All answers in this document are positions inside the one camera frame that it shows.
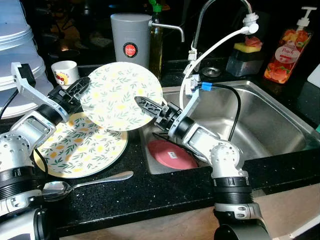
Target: gray canister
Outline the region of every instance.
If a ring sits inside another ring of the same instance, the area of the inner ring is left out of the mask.
[[[111,27],[117,62],[149,66],[151,16],[140,13],[111,15]]]

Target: sponge holder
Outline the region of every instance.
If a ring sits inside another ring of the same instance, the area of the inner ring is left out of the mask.
[[[265,54],[261,51],[245,53],[233,49],[225,70],[235,77],[257,74],[264,59]]]

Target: bottle label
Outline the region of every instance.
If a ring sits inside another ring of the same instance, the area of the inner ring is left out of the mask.
[[[300,52],[288,46],[281,46],[275,51],[275,58],[283,64],[292,64],[299,58]]]
[[[134,58],[138,53],[137,45],[133,42],[127,42],[123,45],[123,53],[128,58]]]

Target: pump bottle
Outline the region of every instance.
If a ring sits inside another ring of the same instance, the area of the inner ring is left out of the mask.
[[[162,5],[156,3],[155,0],[149,0],[152,4],[153,14],[152,22],[161,23]],[[163,46],[163,29],[162,27],[153,26],[150,35],[150,58],[149,70],[158,78],[161,79],[162,68],[162,46]]]
[[[306,27],[310,22],[308,18],[310,12],[317,8],[303,6],[301,9],[306,10],[306,14],[298,20],[295,28],[288,28],[284,31],[278,47],[264,71],[263,77],[267,80],[285,84],[313,35],[313,32]]]

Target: black wire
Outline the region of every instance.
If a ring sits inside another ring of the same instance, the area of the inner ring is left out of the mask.
[[[229,134],[229,138],[228,138],[228,141],[230,142],[231,139],[232,139],[232,136],[234,134],[234,131],[235,131],[235,128],[236,128],[236,125],[237,125],[237,122],[238,122],[238,118],[239,118],[239,115],[240,115],[241,99],[240,99],[239,93],[231,86],[222,85],[222,84],[218,84],[218,83],[213,83],[212,86],[231,90],[235,94],[237,102],[238,102],[238,104],[237,104],[238,106],[237,106],[237,109],[236,109],[236,114],[235,114],[235,117],[234,117],[233,125],[232,125],[231,131],[230,131],[230,134]]]
[[[185,146],[183,146],[183,145],[180,145],[180,144],[178,144],[178,143],[176,143],[176,142],[174,142],[174,141],[171,141],[171,140],[169,139],[169,136],[167,136],[167,137],[161,136],[161,135],[168,134],[167,132],[160,132],[160,133],[153,132],[152,134],[153,134],[153,136],[155,136],[155,137],[164,139],[164,140],[168,141],[169,143],[174,144],[174,145],[176,145],[176,146],[184,149],[187,153],[191,154],[194,158],[197,158],[198,155],[195,154],[193,151],[191,151],[189,148],[187,148],[187,147],[185,147]]]
[[[9,104],[12,102],[12,100],[15,98],[15,96],[17,96],[17,94],[19,93],[18,89],[14,91],[14,93],[9,97],[9,99],[5,102],[5,104],[3,105],[1,111],[0,111],[0,120],[2,118],[2,115],[4,114],[6,108],[9,106]]]
[[[36,152],[36,154],[38,154],[39,158],[41,159],[41,161],[43,162],[44,165],[44,172],[45,172],[45,178],[48,178],[48,164],[44,158],[44,156],[42,156],[42,154],[39,152],[38,149],[34,149],[34,151]]]

